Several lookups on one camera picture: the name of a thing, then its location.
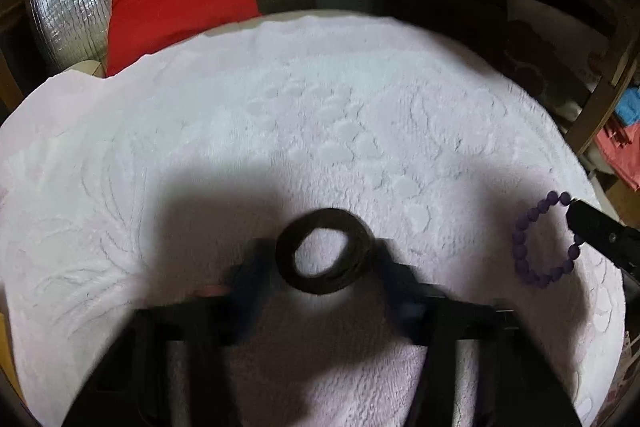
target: beaded bracelet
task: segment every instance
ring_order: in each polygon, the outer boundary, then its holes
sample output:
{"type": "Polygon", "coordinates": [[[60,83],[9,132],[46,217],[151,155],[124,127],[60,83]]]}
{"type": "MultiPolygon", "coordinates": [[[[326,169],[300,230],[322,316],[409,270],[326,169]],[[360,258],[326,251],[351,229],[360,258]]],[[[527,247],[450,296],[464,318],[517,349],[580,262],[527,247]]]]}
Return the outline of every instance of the beaded bracelet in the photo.
{"type": "Polygon", "coordinates": [[[511,237],[513,241],[513,258],[515,259],[516,274],[527,284],[534,284],[538,288],[546,288],[550,282],[557,282],[562,275],[571,273],[574,270],[574,261],[580,256],[580,245],[584,241],[574,235],[574,243],[568,248],[568,259],[562,263],[562,266],[552,268],[549,273],[537,274],[531,269],[527,261],[527,247],[525,241],[527,236],[525,230],[529,228],[530,223],[535,223],[541,214],[546,214],[549,208],[557,203],[563,206],[569,206],[571,203],[571,195],[563,192],[558,196],[554,190],[546,195],[544,200],[540,200],[536,206],[527,210],[526,214],[520,216],[516,221],[516,230],[511,237]]]}

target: white tablecloth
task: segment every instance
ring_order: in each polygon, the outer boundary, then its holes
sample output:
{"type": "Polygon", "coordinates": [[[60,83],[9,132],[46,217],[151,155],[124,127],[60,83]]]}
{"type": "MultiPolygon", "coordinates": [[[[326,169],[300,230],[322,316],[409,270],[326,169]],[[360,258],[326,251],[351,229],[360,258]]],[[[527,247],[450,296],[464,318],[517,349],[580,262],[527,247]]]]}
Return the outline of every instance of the white tablecloth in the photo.
{"type": "MultiPolygon", "coordinates": [[[[289,17],[219,28],[114,78],[67,71],[0,129],[0,262],[20,383],[62,423],[127,312],[174,301],[299,213],[340,206],[451,295],[514,304],[588,425],[623,338],[620,273],[588,247],[541,291],[510,257],[516,216],[551,189],[597,204],[545,111],[462,46],[391,20],[289,17]]],[[[538,271],[571,235],[554,208],[528,239],[538,271]]],[[[317,233],[310,273],[339,240],[317,233]]],[[[274,283],[230,350],[248,427],[401,425],[424,350],[394,336],[371,281],[330,296],[274,283]]],[[[471,423],[461,343],[456,424],[471,423]]]]}

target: table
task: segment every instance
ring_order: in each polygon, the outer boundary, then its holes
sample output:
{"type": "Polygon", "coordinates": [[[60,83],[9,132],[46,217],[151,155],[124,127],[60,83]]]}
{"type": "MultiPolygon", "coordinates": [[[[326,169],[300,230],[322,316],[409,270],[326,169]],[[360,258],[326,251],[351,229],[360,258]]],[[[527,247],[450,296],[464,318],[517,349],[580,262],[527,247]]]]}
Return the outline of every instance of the table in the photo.
{"type": "MultiPolygon", "coordinates": [[[[584,425],[622,348],[620,272],[595,251],[545,291],[514,277],[515,216],[551,189],[597,206],[554,122],[466,48],[393,20],[270,17],[113,78],[61,73],[0,128],[0,187],[17,371],[45,427],[127,312],[220,282],[250,238],[322,206],[358,214],[450,295],[512,302],[584,425]]],[[[300,270],[329,266],[340,241],[312,235],[300,270]]],[[[557,207],[529,241],[534,267],[560,262],[572,238],[557,207]]],[[[424,351],[393,334],[370,284],[319,297],[274,281],[229,353],[247,425],[402,423],[424,351]]],[[[460,425],[475,355],[461,343],[460,425]]]]}

